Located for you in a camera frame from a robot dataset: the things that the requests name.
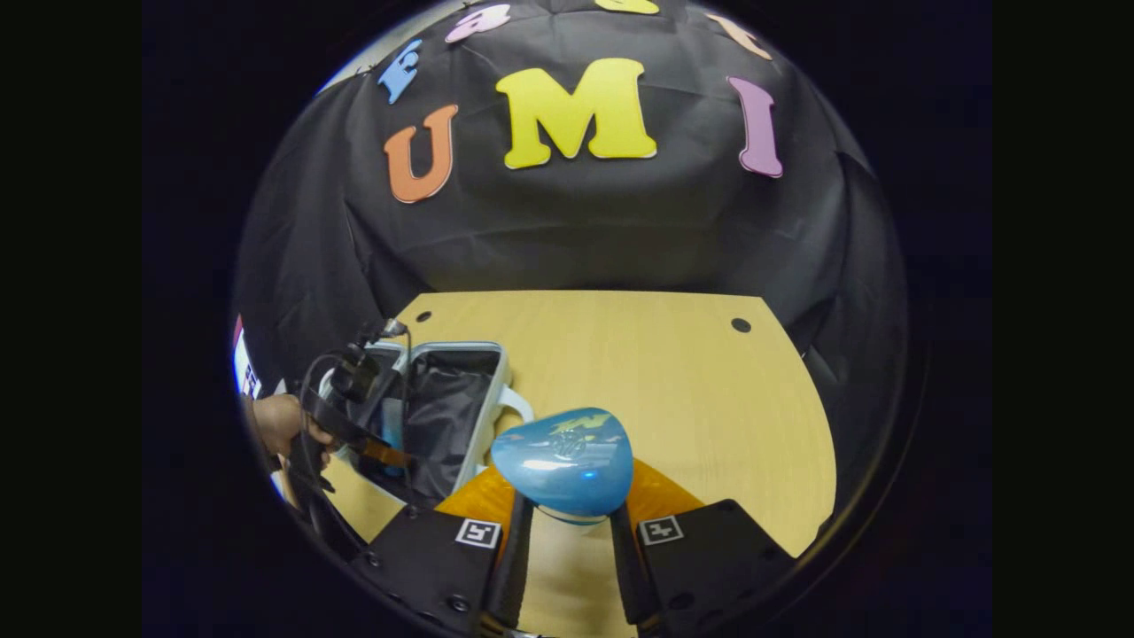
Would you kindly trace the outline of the teal blue skin care tube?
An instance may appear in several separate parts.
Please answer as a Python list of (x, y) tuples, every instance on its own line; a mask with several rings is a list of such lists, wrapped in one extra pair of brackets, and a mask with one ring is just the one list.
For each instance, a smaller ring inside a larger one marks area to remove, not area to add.
[(576, 408), (513, 427), (490, 448), (493, 467), (539, 510), (596, 525), (626, 503), (634, 454), (626, 428), (603, 408)]

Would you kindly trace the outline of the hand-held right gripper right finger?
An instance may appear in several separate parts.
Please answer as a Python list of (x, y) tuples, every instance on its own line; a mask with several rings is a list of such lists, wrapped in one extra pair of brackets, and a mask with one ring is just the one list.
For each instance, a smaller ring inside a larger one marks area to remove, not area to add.
[(624, 613), (640, 637), (746, 637), (787, 598), (796, 561), (733, 497), (703, 503), (636, 459), (609, 520)]

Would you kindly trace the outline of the light blue suitcase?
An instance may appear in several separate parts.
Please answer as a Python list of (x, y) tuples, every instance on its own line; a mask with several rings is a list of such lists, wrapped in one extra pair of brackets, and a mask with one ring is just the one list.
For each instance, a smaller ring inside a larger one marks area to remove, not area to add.
[[(364, 457), (341, 448), (342, 457), (363, 480), (398, 502), (435, 507), (485, 468), (497, 420), (511, 408), (525, 422), (531, 405), (511, 388), (511, 368), (497, 342), (396, 342), (369, 344), (369, 354), (408, 377), (408, 412), (404, 451), (411, 456), (409, 478), (395, 478)], [(381, 416), (371, 431), (381, 436)]]

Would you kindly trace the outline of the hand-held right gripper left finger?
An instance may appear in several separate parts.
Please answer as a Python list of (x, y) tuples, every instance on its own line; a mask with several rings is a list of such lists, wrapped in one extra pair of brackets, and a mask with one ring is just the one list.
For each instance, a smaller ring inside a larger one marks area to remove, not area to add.
[(506, 638), (519, 623), (533, 514), (489, 467), (432, 509), (401, 508), (352, 571), (434, 638)]

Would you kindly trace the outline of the computer monitor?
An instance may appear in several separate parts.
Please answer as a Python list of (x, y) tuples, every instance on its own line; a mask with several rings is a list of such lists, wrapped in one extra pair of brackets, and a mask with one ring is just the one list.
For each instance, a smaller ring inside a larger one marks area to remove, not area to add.
[(232, 327), (231, 339), (232, 377), (239, 395), (259, 399), (260, 380), (259, 373), (252, 366), (252, 358), (245, 343), (245, 327), (242, 315), (237, 315)]

